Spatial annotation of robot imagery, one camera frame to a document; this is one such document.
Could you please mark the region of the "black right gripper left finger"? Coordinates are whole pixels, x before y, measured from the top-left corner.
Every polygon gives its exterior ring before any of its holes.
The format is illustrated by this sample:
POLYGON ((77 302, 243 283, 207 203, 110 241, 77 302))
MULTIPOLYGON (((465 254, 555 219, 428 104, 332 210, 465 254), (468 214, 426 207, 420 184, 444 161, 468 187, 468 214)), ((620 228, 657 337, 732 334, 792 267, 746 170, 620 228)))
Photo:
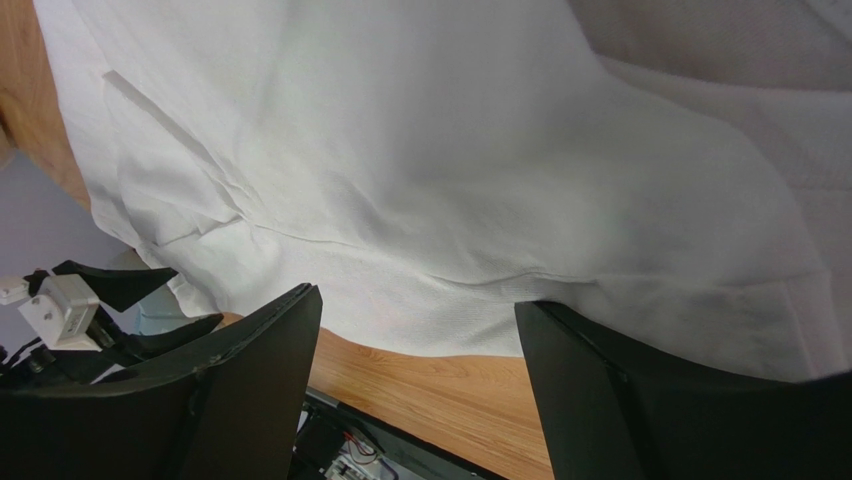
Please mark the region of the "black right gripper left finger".
POLYGON ((283 479, 323 301, 302 284, 94 385, 1 396, 5 479, 283 479))

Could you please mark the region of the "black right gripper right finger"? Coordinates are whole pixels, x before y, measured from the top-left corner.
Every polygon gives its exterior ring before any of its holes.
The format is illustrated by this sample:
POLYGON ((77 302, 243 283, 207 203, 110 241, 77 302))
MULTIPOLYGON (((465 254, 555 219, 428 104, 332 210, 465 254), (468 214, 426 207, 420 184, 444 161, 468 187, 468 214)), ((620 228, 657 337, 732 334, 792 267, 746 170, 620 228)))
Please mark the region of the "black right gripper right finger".
POLYGON ((709 368, 567 306, 515 307, 558 479, 847 479, 851 377, 709 368))

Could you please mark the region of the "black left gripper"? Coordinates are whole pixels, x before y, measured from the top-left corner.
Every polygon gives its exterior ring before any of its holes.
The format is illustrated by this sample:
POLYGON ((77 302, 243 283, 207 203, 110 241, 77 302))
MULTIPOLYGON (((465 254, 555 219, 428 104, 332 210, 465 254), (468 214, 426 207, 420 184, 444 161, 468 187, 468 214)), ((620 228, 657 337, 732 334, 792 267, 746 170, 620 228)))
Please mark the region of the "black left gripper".
MULTIPOLYGON (((57 275, 78 275, 99 300, 124 312, 178 275, 172 268, 105 270, 67 260, 53 268, 57 275)), ((156 335, 101 332, 89 337, 99 350, 51 350, 41 341, 11 366, 1 368, 1 390, 31 390, 62 385, 91 385, 111 373, 149 360, 211 332, 222 314, 202 317, 156 335)))

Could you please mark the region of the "white t-shirt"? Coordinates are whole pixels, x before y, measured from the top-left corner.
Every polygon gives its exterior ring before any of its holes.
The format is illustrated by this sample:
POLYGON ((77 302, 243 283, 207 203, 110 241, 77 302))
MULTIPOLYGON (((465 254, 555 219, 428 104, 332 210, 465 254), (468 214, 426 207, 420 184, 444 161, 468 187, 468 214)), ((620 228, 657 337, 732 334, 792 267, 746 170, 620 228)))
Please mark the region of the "white t-shirt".
POLYGON ((310 282, 413 356, 552 300, 666 352, 851 367, 847 1, 39 1, 97 225, 183 312, 310 282))

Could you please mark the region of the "light blue plastic object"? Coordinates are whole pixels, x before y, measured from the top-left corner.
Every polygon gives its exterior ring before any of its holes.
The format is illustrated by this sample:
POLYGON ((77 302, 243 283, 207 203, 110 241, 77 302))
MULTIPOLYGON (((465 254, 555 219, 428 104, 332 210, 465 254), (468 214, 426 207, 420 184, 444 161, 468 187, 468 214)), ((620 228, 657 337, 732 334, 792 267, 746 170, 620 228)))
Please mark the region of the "light blue plastic object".
MULTIPOLYGON (((107 264, 107 268, 114 270, 150 269, 133 249, 114 257, 107 264)), ((187 317, 183 313, 168 286, 158 288, 125 312, 111 313, 111 316, 124 332, 145 336, 170 332, 196 321, 196 318, 187 317)))

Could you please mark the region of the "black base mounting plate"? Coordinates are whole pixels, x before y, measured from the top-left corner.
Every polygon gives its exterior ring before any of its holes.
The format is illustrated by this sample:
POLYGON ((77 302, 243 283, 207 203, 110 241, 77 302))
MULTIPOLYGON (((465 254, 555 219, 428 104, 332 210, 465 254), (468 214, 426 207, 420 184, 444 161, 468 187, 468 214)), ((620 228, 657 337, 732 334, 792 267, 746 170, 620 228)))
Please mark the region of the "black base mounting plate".
POLYGON ((289 479, 499 479, 485 467, 308 388, 289 479))

